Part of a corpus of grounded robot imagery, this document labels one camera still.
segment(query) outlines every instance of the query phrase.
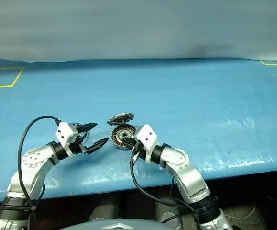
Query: yellow tape line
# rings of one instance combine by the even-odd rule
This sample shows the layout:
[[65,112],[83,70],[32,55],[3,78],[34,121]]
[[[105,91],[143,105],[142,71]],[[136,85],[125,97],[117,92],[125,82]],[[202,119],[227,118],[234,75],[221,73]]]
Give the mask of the yellow tape line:
[[0,68],[0,69],[21,69],[11,85],[0,85],[0,88],[11,88],[16,84],[18,78],[21,76],[21,74],[24,70],[24,67],[5,67],[5,68]]
[[264,66],[277,66],[277,63],[265,63],[262,60],[259,60]]

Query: blue table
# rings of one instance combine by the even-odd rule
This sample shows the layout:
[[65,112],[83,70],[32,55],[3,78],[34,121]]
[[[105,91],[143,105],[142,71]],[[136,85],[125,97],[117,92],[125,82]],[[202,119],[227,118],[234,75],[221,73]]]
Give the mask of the blue table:
[[[150,124],[161,143],[184,149],[208,180],[277,170],[277,66],[223,58],[0,60],[0,68],[10,67],[20,68],[0,69],[0,85],[9,85],[0,88],[0,201],[17,168],[22,132],[41,115],[97,122],[90,145],[110,136],[108,118],[132,112],[130,124]],[[53,121],[37,123],[23,152],[54,140],[55,132]],[[129,160],[130,152],[110,141],[91,155],[65,159],[48,174],[44,197],[132,189]],[[155,164],[139,160],[134,170],[143,186],[171,182]]]

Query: floor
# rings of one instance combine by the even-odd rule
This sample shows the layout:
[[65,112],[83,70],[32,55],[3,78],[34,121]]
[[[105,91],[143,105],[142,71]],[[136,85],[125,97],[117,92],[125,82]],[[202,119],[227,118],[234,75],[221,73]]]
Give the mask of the floor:
[[[209,181],[208,186],[218,197],[219,207],[231,216],[228,219],[232,224],[242,230],[277,230],[277,172]],[[169,187],[163,186],[148,191],[156,194],[158,190],[167,189]],[[137,190],[117,194],[122,199],[119,217],[154,220],[152,200]],[[42,200],[37,209],[40,227],[42,230],[57,230],[86,222],[94,207],[106,196],[99,194]],[[191,215],[182,219],[184,230],[195,229]]]

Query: blue plastic sheet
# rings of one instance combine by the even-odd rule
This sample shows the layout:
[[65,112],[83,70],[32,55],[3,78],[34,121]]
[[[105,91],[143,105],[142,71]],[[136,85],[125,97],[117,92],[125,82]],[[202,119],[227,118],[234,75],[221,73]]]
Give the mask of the blue plastic sheet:
[[[241,59],[77,61],[23,63],[12,88],[0,88],[0,201],[17,169],[17,149],[27,124],[41,115],[67,122],[97,122],[85,145],[109,137],[108,118],[132,112],[130,124],[150,124],[161,143],[187,152],[209,179],[277,170],[277,66]],[[2,83],[16,77],[0,72]],[[40,121],[23,152],[55,140],[54,122]],[[132,189],[130,151],[109,141],[91,155],[78,154],[46,178],[45,198]],[[139,160],[142,186],[169,184],[171,176]]]

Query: robotic arm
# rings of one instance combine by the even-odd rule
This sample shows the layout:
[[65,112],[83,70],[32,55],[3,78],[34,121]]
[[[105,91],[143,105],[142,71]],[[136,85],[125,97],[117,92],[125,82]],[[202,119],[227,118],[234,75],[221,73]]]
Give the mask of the robotic arm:
[[233,230],[185,151],[167,144],[160,146],[156,133],[149,125],[144,125],[134,138],[122,141],[133,150],[133,163],[141,157],[149,164],[160,164],[174,177],[184,201],[198,213],[201,230]]
[[[59,142],[52,141],[43,147],[26,152],[22,158],[22,181],[31,200],[37,200],[45,177],[60,160],[77,153],[87,153],[100,149],[108,140],[101,139],[90,147],[82,145],[87,132],[97,123],[85,125],[59,122],[56,136]],[[5,199],[0,208],[0,230],[26,230],[31,210],[22,190],[18,171],[11,179]]]

